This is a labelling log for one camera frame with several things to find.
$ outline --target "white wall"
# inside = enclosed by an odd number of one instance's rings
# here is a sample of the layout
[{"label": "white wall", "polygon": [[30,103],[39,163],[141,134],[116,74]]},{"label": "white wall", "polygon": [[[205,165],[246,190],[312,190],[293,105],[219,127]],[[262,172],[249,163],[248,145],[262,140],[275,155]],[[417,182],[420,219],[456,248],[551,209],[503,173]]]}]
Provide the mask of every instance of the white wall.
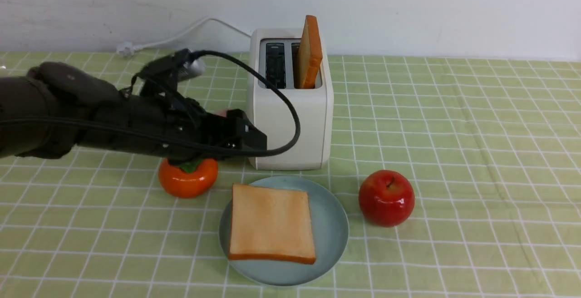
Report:
[{"label": "white wall", "polygon": [[[247,31],[316,15],[333,54],[581,58],[581,0],[0,0],[0,50],[114,50],[205,16]],[[178,47],[248,50],[214,22]]]}]

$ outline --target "toast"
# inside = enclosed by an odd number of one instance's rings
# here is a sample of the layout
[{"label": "toast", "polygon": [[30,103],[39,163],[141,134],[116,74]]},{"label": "toast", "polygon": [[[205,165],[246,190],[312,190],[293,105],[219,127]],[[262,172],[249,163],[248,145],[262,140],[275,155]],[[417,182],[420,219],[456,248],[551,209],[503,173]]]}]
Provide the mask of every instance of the toast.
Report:
[{"label": "toast", "polygon": [[315,81],[321,68],[322,59],[323,50],[317,18],[314,15],[307,15],[305,18],[305,26],[303,27],[303,35],[299,44],[297,59],[298,77],[295,77],[295,88],[315,88]]},{"label": "toast", "polygon": [[314,264],[307,193],[234,184],[228,258]]}]

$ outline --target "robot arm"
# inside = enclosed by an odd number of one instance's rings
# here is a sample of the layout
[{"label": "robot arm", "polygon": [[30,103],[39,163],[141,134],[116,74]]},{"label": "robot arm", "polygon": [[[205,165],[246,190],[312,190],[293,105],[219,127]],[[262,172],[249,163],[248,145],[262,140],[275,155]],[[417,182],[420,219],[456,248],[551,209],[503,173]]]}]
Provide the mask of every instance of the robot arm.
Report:
[{"label": "robot arm", "polygon": [[[177,92],[187,68],[201,56],[219,52],[181,50],[147,64],[130,87],[118,90],[64,63],[45,62],[23,77],[0,78],[0,158],[32,156],[60,159],[74,145],[168,158],[177,165],[196,158],[224,160],[232,156],[270,156],[290,149],[267,150],[267,137],[242,110],[226,116],[206,112],[196,100]],[[292,104],[250,67],[242,66]],[[146,80],[133,94],[137,77]]]}]

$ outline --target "bread crust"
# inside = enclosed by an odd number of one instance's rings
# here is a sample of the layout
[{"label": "bread crust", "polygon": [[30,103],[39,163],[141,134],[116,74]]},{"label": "bread crust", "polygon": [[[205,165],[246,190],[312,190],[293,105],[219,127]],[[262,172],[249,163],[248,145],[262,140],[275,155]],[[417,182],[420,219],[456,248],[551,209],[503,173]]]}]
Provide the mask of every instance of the bread crust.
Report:
[{"label": "bread crust", "polygon": [[317,261],[317,257],[299,257],[299,256],[289,256],[280,254],[228,254],[228,259],[232,261],[245,260],[245,259],[262,259],[270,261],[285,261],[285,262],[295,262],[301,264],[313,265]]}]

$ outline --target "apple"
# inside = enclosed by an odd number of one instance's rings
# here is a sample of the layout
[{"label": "apple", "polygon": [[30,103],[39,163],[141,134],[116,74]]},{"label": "apple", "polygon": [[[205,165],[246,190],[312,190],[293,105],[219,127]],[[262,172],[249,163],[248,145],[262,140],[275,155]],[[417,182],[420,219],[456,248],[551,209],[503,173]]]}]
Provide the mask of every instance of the apple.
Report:
[{"label": "apple", "polygon": [[370,174],[359,188],[359,208],[370,222],[396,226],[414,210],[415,194],[409,181],[391,170]]}]

